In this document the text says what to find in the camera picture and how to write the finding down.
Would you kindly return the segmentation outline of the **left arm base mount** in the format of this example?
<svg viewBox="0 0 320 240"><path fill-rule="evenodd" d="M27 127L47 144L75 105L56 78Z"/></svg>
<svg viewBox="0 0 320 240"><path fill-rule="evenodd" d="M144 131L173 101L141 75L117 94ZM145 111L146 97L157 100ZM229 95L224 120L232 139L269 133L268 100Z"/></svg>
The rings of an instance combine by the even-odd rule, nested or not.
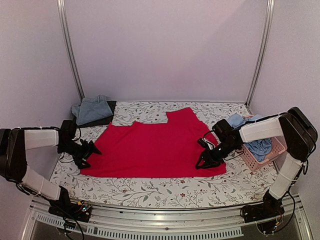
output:
<svg viewBox="0 0 320 240"><path fill-rule="evenodd" d="M77 220L78 222L88 223L92 213L92 206L83 202L72 203L67 201L50 200L50 207L48 212L62 218Z"/></svg>

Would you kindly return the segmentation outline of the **red t-shirt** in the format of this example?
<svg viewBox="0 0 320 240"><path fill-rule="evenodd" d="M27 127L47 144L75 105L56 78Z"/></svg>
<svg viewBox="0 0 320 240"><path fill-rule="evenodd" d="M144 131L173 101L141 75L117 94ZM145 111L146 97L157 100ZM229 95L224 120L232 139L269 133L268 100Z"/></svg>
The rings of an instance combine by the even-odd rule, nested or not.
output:
<svg viewBox="0 0 320 240"><path fill-rule="evenodd" d="M209 131L189 107L167 112L166 123L109 124L81 175L97 178L193 178L225 174L226 164L196 169L203 152L198 139Z"/></svg>

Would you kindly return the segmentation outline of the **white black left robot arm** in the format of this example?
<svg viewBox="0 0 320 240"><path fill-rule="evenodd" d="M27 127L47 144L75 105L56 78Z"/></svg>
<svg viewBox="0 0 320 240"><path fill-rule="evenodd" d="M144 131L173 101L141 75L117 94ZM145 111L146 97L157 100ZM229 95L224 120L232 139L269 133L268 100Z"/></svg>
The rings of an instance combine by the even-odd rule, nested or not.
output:
<svg viewBox="0 0 320 240"><path fill-rule="evenodd" d="M90 167L87 159L100 155L93 141L76 137L77 125L64 120L60 127L16 127L0 130L0 175L22 192L48 201L63 217L70 217L76 205L68 190L49 181L59 154L71 156L78 169Z"/></svg>

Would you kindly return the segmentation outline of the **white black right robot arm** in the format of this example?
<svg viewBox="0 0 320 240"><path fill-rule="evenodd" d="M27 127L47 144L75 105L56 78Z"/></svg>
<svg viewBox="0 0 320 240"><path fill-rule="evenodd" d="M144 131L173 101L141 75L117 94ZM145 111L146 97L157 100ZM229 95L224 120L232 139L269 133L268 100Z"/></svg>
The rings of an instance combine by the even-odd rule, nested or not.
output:
<svg viewBox="0 0 320 240"><path fill-rule="evenodd" d="M237 127L222 119L211 131L220 143L214 146L205 136L197 141L204 149L195 165L197 170L219 167L234 150L242 150L242 159L252 171L285 154L278 175L258 208L262 218L269 218L278 210L300 173L308 169L308 158L315 151L318 139L317 130L298 107L257 120L248 118ZM265 139L271 140L271 151L264 161L258 161L245 145Z"/></svg>

